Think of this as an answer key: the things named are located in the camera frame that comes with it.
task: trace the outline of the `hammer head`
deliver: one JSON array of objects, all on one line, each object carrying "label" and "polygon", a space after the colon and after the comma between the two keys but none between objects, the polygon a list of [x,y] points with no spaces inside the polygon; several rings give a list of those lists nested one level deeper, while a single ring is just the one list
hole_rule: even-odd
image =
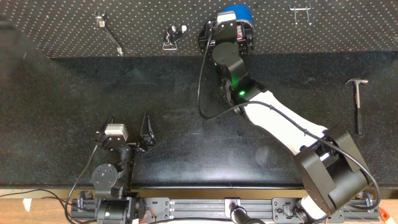
[{"label": "hammer head", "polygon": [[346,84],[349,83],[349,82],[354,82],[355,85],[358,85],[360,83],[367,84],[368,80],[365,80],[365,79],[362,79],[362,78],[352,78],[352,79],[348,80],[346,82]]}]

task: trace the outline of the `robotic arm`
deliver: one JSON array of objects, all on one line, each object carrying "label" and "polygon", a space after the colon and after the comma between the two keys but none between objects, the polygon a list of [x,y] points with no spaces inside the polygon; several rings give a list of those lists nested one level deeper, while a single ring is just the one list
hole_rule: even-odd
[{"label": "robotic arm", "polygon": [[[327,129],[307,121],[248,75],[240,55],[253,48],[253,29],[249,9],[231,6],[219,13],[216,21],[206,23],[198,39],[199,46],[214,61],[224,98],[236,107],[234,112],[270,132],[292,151],[308,193],[296,204],[293,213],[304,223],[319,222],[369,186],[372,177],[363,174],[362,168],[368,169],[366,163],[345,130],[337,126]],[[318,139],[303,133],[303,129]],[[326,141],[334,147],[323,143]],[[335,146],[349,155],[336,151]],[[326,159],[334,161],[325,167]]]}]

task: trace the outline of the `pegboard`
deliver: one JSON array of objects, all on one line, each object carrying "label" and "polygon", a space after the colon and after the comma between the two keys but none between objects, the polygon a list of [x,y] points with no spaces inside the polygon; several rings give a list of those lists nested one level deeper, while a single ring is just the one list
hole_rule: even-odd
[{"label": "pegboard", "polygon": [[[365,0],[0,0],[0,11],[48,57],[118,56],[96,28],[94,13],[106,12],[109,31],[125,56],[201,55],[197,37],[223,8],[244,4],[254,19],[252,54],[398,50],[398,1]],[[291,7],[297,12],[295,24]],[[187,26],[178,50],[164,51],[165,31]]]}]

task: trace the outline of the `black countertop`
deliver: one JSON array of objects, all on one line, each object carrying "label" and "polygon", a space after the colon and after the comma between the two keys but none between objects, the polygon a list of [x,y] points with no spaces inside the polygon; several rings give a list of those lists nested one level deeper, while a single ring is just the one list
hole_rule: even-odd
[{"label": "black countertop", "polygon": [[[200,57],[61,58],[3,53],[0,186],[64,188],[75,181],[109,114],[137,139],[147,111],[157,146],[137,154],[134,188],[300,188],[291,152],[267,131],[230,113],[205,121],[197,113]],[[304,118],[349,131],[382,187],[398,187],[398,54],[250,55],[246,68]],[[204,70],[206,114],[227,108],[213,65]],[[364,134],[354,133],[353,77],[361,86]],[[108,160],[95,155],[91,171]]]}]

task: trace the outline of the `hammer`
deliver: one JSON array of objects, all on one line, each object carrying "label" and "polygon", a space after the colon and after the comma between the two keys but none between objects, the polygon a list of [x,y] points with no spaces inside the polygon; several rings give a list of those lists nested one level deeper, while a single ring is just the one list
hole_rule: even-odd
[{"label": "hammer", "polygon": [[357,132],[358,134],[362,134],[362,116],[361,116],[361,102],[360,102],[360,100],[359,100],[359,84],[360,84],[360,83],[366,84],[366,83],[368,83],[368,80],[360,79],[360,78],[352,78],[352,79],[348,80],[348,81],[346,82],[346,84],[349,83],[349,82],[354,82],[354,84],[355,84],[355,91],[356,91],[356,93],[355,93],[355,103],[356,103],[356,117],[355,117],[355,118],[356,118],[356,132]]}]

